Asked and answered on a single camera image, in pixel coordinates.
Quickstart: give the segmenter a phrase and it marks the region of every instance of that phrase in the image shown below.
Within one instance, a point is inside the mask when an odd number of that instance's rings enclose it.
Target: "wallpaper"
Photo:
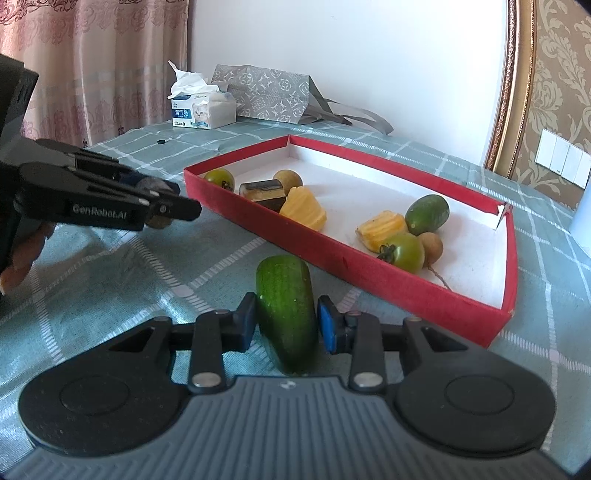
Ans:
[[[591,17],[575,0],[536,0],[527,126],[512,178],[576,208],[583,189],[534,162],[543,128],[591,153]]]

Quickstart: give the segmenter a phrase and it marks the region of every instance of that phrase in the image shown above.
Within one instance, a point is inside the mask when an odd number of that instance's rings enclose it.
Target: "chocolate bar piece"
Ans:
[[[252,181],[240,185],[239,194],[252,202],[279,213],[285,203],[285,190],[279,180]]]

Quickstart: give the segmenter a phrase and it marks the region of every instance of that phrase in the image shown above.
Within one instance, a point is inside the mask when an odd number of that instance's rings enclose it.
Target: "light blue tablecloth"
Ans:
[[[183,182],[183,168],[261,140],[296,133],[420,168],[515,206],[519,287],[515,317],[492,350],[541,375],[558,412],[545,450],[569,470],[591,456],[591,260],[567,232],[572,212],[544,195],[459,158],[405,138],[318,123],[292,126],[239,121],[214,131],[170,123],[129,131],[94,150],[143,173]],[[165,139],[165,144],[157,144]],[[255,288],[254,272],[282,250],[205,210],[194,223],[141,233],[61,226],[28,280],[0,310],[0,470],[30,451],[16,402],[39,372],[156,315],[191,322],[211,308],[238,305]],[[386,322],[397,307],[311,267],[317,295],[343,310],[355,306]],[[396,354],[388,375],[400,377]],[[174,379],[186,380],[186,356]],[[277,374],[257,339],[245,354],[226,355],[229,374]],[[326,357],[323,372],[347,375],[346,357]]]

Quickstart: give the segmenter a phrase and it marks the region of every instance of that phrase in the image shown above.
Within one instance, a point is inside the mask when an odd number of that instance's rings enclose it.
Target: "wall switch panel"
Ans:
[[[574,145],[569,146],[569,152],[566,154],[564,161],[564,168],[562,169],[562,178],[574,183],[579,170],[579,164],[581,163],[581,157],[583,156],[583,150]]]
[[[542,130],[542,136],[540,137],[540,143],[538,144],[538,151],[535,154],[535,162],[543,167],[550,168],[552,163],[552,153],[554,152],[554,146],[556,145],[556,139],[558,137],[551,131]]]
[[[591,155],[587,152],[583,152],[581,156],[581,162],[579,163],[579,169],[577,175],[574,178],[574,183],[584,189],[587,186],[589,180],[589,172],[591,171]]]
[[[564,138],[556,137],[556,145],[554,145],[554,151],[552,152],[552,162],[550,162],[550,171],[553,171],[557,175],[562,175],[569,146],[570,143]]]
[[[591,173],[591,156],[545,128],[540,136],[535,162],[582,189]]]

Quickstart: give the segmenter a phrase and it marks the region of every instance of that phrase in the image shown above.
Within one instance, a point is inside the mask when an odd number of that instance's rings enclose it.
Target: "red box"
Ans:
[[[268,180],[281,168],[302,172],[304,184],[327,210],[326,227],[315,232],[202,179],[219,167],[234,174],[236,191],[241,183]],[[513,315],[517,248],[512,210],[482,193],[391,160],[295,135],[192,165],[184,176],[187,194],[204,207],[482,346],[488,346]],[[427,270],[412,275],[378,260],[353,238],[354,224],[382,210],[404,214],[410,203],[430,192],[450,204],[450,219],[440,229],[444,254],[434,266],[443,269],[439,273],[454,291],[437,284]]]

